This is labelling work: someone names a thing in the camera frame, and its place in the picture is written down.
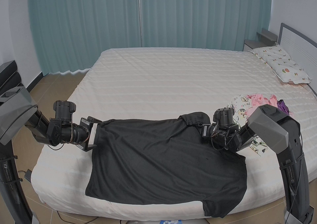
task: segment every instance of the tiled floor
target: tiled floor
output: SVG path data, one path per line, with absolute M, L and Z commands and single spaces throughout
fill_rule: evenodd
M 47 75 L 45 76 L 31 91 L 31 95 L 38 103 L 39 109 L 47 118 L 54 117 L 53 103 L 56 100 L 67 100 L 77 87 L 84 74 L 77 73 L 75 75 Z M 16 165 L 18 170 L 32 170 L 37 162 L 38 156 L 41 153 L 43 145 L 37 143 L 31 132 L 23 127 L 18 134 L 13 138 L 14 154 L 18 155 Z M 50 206 L 43 204 L 32 185 L 24 180 L 22 183 L 23 191 L 26 199 L 40 220 L 41 224 L 62 224 L 66 223 L 60 220 L 57 212 Z M 309 185 L 310 188 L 310 204 L 317 209 L 317 180 L 315 179 Z M 284 199 L 277 200 L 265 206 L 261 206 L 252 210 L 244 211 L 237 214 L 231 214 L 225 218 L 209 218 L 211 224 L 274 224 L 283 222 L 283 209 L 285 207 Z M 61 213 L 61 217 L 69 222 L 83 224 L 94 217 L 84 216 L 79 214 Z M 0 223 L 13 224 L 12 219 L 6 205 L 0 196 Z M 93 221 L 94 224 L 117 224 L 118 220 L 98 218 Z M 317 213 L 314 216 L 313 222 L 317 223 Z

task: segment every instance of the mattress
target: mattress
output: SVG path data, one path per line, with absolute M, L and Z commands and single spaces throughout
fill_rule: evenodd
M 76 103 L 73 122 L 92 116 L 109 119 L 173 119 L 203 111 L 212 118 L 240 94 L 275 94 L 284 99 L 301 124 L 309 181 L 317 177 L 317 100 L 306 84 L 282 83 L 251 52 L 194 48 L 122 48 L 101 53 L 69 101 Z M 93 133 L 89 143 L 93 143 Z M 284 196 L 275 153 L 246 157 L 247 191 L 230 212 L 236 213 Z M 42 202 L 55 210 L 121 220 L 205 218 L 199 201 L 167 205 L 128 205 L 85 196 L 92 170 L 91 151 L 74 145 L 53 151 L 44 146 L 32 172 Z

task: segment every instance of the purple clothing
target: purple clothing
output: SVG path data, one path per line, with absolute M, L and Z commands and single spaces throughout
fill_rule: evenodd
M 287 115 L 289 115 L 289 110 L 284 101 L 281 99 L 277 102 L 277 107 L 279 110 L 285 112 Z

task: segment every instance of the curtain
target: curtain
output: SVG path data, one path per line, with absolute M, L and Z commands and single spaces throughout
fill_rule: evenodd
M 141 46 L 139 0 L 28 0 L 37 56 L 48 72 L 91 67 L 109 48 Z
M 271 0 L 141 0 L 142 46 L 242 51 L 270 11 Z

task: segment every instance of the wall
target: wall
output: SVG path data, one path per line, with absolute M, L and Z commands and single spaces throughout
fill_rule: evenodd
M 13 57 L 13 45 L 9 25 L 9 0 L 0 0 L 0 65 Z
M 282 22 L 317 42 L 317 0 L 272 0 L 268 29 L 279 35 Z
M 30 30 L 28 0 L 9 0 L 9 21 L 18 72 L 28 86 L 42 71 Z

